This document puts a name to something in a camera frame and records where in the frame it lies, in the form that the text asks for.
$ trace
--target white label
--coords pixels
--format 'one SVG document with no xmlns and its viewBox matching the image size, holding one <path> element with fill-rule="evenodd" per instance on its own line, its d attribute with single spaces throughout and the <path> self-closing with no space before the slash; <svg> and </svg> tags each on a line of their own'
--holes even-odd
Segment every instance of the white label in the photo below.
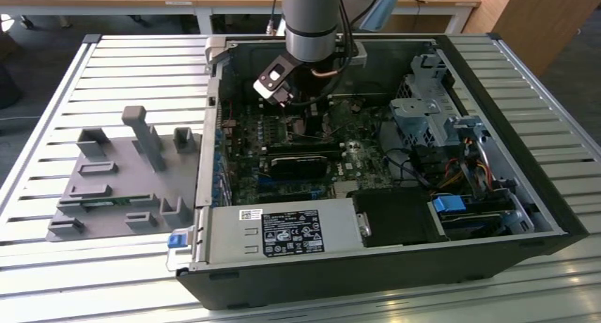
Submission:
<svg viewBox="0 0 601 323">
<path fill-rule="evenodd" d="M 263 214 L 262 209 L 242 209 L 241 210 L 241 221 L 261 220 L 262 214 Z"/>
<path fill-rule="evenodd" d="M 115 205 L 111 201 L 84 203 L 86 207 L 103 207 L 105 205 Z"/>
<path fill-rule="evenodd" d="M 191 5 L 191 1 L 166 1 L 166 5 Z"/>
</svg>

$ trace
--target circuit board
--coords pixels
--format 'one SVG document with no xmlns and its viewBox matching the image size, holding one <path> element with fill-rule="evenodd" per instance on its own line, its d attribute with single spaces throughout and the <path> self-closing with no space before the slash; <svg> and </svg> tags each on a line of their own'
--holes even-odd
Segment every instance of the circuit board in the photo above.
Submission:
<svg viewBox="0 0 601 323">
<path fill-rule="evenodd" d="M 246 106 L 223 123 L 233 205 L 344 198 L 357 189 L 390 187 L 394 181 L 376 139 L 380 111 L 361 109 L 353 99 L 333 99 L 321 131 L 309 136 L 301 115 L 283 110 L 282 115 L 265 115 L 257 106 Z M 274 179 L 266 148 L 302 145 L 336 147 L 341 155 L 328 159 L 325 174 L 317 178 Z"/>
</svg>

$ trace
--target slotted aluminum table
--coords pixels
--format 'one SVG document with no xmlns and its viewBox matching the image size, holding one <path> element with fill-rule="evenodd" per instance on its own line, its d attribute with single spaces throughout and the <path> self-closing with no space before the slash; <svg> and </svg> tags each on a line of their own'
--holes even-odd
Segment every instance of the slotted aluminum table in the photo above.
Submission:
<svg viewBox="0 0 601 323">
<path fill-rule="evenodd" d="M 488 36 L 453 36 L 591 237 L 493 279 L 287 303 L 203 309 L 166 269 L 169 234 L 44 242 L 75 166 L 82 127 L 130 137 L 141 104 L 161 134 L 202 130 L 203 36 L 106 36 L 84 43 L 0 190 L 0 321 L 591 322 L 601 319 L 600 147 L 516 59 Z M 476 108 L 457 87 L 468 110 Z"/>
</svg>

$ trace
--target gray 3d-printed holder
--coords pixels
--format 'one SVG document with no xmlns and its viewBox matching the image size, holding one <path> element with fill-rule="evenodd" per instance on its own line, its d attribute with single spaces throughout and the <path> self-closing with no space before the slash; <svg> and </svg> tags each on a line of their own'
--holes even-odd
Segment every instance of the gray 3d-printed holder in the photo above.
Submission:
<svg viewBox="0 0 601 323">
<path fill-rule="evenodd" d="M 201 135 L 177 128 L 158 136 L 145 122 L 143 106 L 123 110 L 135 137 L 110 139 L 84 129 L 48 241 L 171 232 L 193 221 Z"/>
</svg>

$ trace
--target power supply label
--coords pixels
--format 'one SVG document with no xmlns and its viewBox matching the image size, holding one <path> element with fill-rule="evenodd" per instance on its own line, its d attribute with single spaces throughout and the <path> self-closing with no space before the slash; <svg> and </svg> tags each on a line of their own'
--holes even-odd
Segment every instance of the power supply label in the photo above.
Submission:
<svg viewBox="0 0 601 323">
<path fill-rule="evenodd" d="M 269 258 L 325 252 L 317 210 L 263 214 L 263 254 Z"/>
</svg>

